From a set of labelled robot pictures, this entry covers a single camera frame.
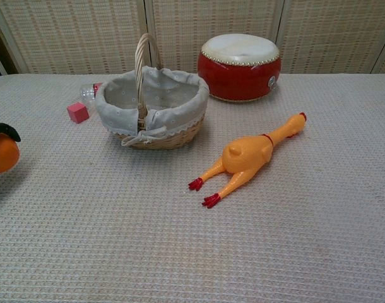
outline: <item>white textured tablecloth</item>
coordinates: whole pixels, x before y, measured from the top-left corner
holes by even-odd
[[[250,104],[210,100],[173,151],[123,148],[66,106],[111,76],[0,78],[21,158],[0,175],[0,302],[385,302],[385,74],[287,75]],[[187,184],[232,139],[307,125],[208,210]]]

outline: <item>red drum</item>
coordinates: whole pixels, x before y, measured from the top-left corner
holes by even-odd
[[[281,71],[280,51],[272,41],[242,33],[213,37],[198,57],[198,75],[212,96],[246,102],[268,94]]]

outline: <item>basket handle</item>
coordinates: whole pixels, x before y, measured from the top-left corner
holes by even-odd
[[[148,109],[146,108],[146,104],[142,96],[142,83],[143,83],[142,66],[144,63],[143,53],[145,51],[147,42],[150,42],[150,44],[153,46],[153,50],[157,54],[157,63],[158,63],[157,68],[158,69],[162,68],[162,61],[160,59],[159,50],[157,48],[155,39],[149,33],[144,33],[141,36],[135,51],[136,91],[138,93],[138,110],[139,110],[140,119],[145,118],[146,115],[148,114]]]

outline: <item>wicker basket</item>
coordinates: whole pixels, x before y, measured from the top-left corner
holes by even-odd
[[[157,62],[159,62],[158,63],[158,70],[153,69],[153,68],[149,68],[150,70],[146,70],[147,67],[143,67],[143,53],[144,53],[145,47],[148,45],[148,42],[150,42],[150,44],[154,47],[155,53],[159,54],[158,49],[157,49],[157,45],[156,45],[153,37],[147,33],[143,34],[141,39],[139,40],[138,46],[136,48],[135,71],[134,71],[134,74],[132,74],[132,76],[134,76],[134,80],[132,80],[132,81],[134,81],[134,83],[136,85],[136,97],[138,99],[138,130],[137,130],[137,134],[135,134],[135,133],[129,134],[126,131],[118,131],[118,128],[115,128],[115,127],[112,127],[112,129],[110,129],[110,125],[112,126],[113,124],[110,120],[107,123],[107,117],[105,119],[106,120],[105,125],[107,126],[107,128],[109,130],[111,130],[113,133],[115,133],[115,135],[121,140],[122,145],[124,145],[124,146],[132,146],[134,148],[148,149],[148,150],[168,150],[168,149],[182,147],[183,145],[190,142],[194,138],[195,134],[199,131],[199,129],[202,125],[202,121],[204,118],[204,112],[206,110],[206,103],[207,103],[208,95],[209,95],[208,85],[206,85],[204,79],[200,78],[196,74],[189,74],[189,73],[185,73],[182,71],[170,71],[168,69],[162,69],[162,63],[161,63],[159,55],[157,58],[158,59]],[[156,110],[155,111],[156,115],[158,115],[159,114],[158,112],[160,112],[162,109],[174,109],[177,111],[175,113],[176,118],[174,118],[174,115],[173,115],[173,118],[171,118],[172,119],[171,123],[174,124],[175,119],[177,119],[177,117],[179,117],[179,116],[182,116],[182,114],[180,114],[180,112],[182,112],[183,110],[184,111],[189,110],[190,105],[186,106],[186,104],[188,104],[188,102],[192,102],[192,103],[195,102],[194,104],[191,105],[192,112],[187,113],[189,118],[187,120],[186,120],[186,118],[183,118],[184,120],[182,120],[182,122],[181,122],[181,124],[182,124],[181,127],[176,128],[176,126],[178,125],[177,121],[176,121],[176,124],[174,124],[175,125],[174,129],[172,129],[172,127],[173,127],[172,124],[164,123],[167,125],[167,127],[164,127],[165,130],[157,131],[160,133],[160,135],[158,135],[157,137],[155,137],[155,130],[152,130],[149,126],[147,126],[147,121],[146,121],[147,116],[149,116],[148,115],[149,108],[146,106],[146,102],[145,102],[146,96],[144,96],[143,88],[146,91],[146,87],[143,87],[143,83],[144,83],[145,74],[147,72],[149,74],[152,74],[153,72],[158,73],[158,74],[162,73],[162,74],[165,74],[165,76],[169,76],[169,77],[172,77],[175,74],[174,79],[179,79],[179,78],[186,79],[186,82],[181,83],[181,84],[184,85],[186,87],[186,89],[189,91],[189,97],[192,97],[192,99],[190,99],[190,100],[180,101],[179,104],[176,106],[168,106],[168,107],[164,107],[164,108],[161,108],[159,110]],[[195,79],[194,83],[197,83],[196,86],[194,86],[190,83],[191,78]],[[171,84],[172,84],[172,83],[176,83],[176,82],[174,82],[175,81],[174,79],[169,80],[168,78],[166,78],[165,80],[166,81],[173,81],[173,82],[171,82]],[[111,107],[113,107],[113,105],[111,103],[115,103],[115,102],[110,103],[109,93],[105,92],[106,89],[109,90],[107,88],[107,85],[109,85],[109,83],[110,82],[104,83],[97,93],[97,100],[100,100],[99,101],[100,102],[100,110],[99,110],[99,106],[97,105],[97,110],[100,114],[100,117],[102,115],[104,115],[104,113],[105,113],[105,109],[101,107],[105,102],[107,104],[110,104]],[[179,95],[181,95],[180,89],[182,89],[182,88],[178,89],[177,97]],[[169,89],[166,90],[166,92],[168,93],[168,95],[171,94],[171,90],[169,90]]]

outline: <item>pink block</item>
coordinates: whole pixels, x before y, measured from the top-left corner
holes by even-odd
[[[89,118],[89,113],[84,104],[77,102],[67,107],[69,117],[76,123],[83,122]]]

